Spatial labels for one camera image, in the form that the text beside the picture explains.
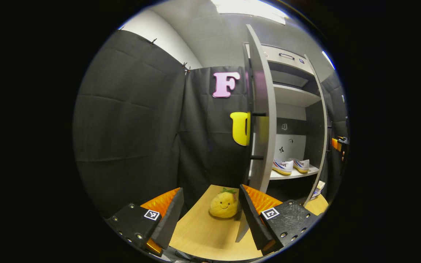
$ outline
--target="pink letter f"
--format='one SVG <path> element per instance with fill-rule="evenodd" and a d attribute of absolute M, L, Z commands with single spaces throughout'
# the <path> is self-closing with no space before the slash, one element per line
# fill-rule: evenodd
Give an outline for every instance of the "pink letter f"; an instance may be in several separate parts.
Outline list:
<path fill-rule="evenodd" d="M 231 90 L 235 89 L 235 79 L 239 80 L 240 76 L 238 72 L 222 72 L 222 73 L 214 73 L 216 78 L 215 83 L 215 92 L 212 94 L 214 98 L 226 98 L 230 97 L 231 93 L 227 91 L 227 87 Z"/>

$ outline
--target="ceiling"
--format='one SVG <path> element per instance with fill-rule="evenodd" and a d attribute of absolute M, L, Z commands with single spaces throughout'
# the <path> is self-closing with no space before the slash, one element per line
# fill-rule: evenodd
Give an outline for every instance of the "ceiling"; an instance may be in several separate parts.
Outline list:
<path fill-rule="evenodd" d="M 210 0 L 169 0 L 150 10 L 177 31 L 203 67 L 243 66 L 242 43 L 248 42 L 246 24 L 250 24 L 262 44 L 299 55 L 306 54 L 319 80 L 324 80 L 333 71 L 321 53 L 322 48 L 291 18 L 286 19 L 286 25 L 282 25 L 250 15 L 221 15 Z"/>

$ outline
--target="white sneaker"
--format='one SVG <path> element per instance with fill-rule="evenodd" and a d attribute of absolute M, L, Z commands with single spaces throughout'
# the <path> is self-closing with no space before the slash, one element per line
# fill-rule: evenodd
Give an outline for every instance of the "white sneaker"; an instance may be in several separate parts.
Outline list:
<path fill-rule="evenodd" d="M 305 174 L 310 168 L 310 160 L 293 160 L 293 167 L 296 168 L 299 172 Z"/>
<path fill-rule="evenodd" d="M 283 175 L 290 175 L 293 170 L 293 161 L 281 161 L 274 159 L 272 162 L 272 169 Z"/>

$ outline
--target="yellow plush toy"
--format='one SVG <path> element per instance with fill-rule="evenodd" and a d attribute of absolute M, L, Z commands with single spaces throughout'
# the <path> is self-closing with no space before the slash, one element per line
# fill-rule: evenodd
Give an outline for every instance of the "yellow plush toy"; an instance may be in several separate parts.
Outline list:
<path fill-rule="evenodd" d="M 210 202 L 211 215 L 221 218 L 230 218 L 237 213 L 238 200 L 235 190 L 224 189 Z"/>

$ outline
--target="wooden table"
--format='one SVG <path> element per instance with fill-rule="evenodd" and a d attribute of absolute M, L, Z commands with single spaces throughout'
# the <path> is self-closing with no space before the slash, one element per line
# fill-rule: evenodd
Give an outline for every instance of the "wooden table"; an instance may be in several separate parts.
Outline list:
<path fill-rule="evenodd" d="M 170 246 L 212 260 L 260 258 L 262 253 L 256 249 L 250 229 L 242 240 L 236 243 L 240 221 L 234 218 L 214 218 L 209 214 L 211 201 L 221 190 L 222 186 L 217 185 L 207 188 L 204 195 L 178 221 Z M 318 215 L 327 208 L 327 202 L 319 195 L 315 200 L 308 202 L 306 208 Z"/>

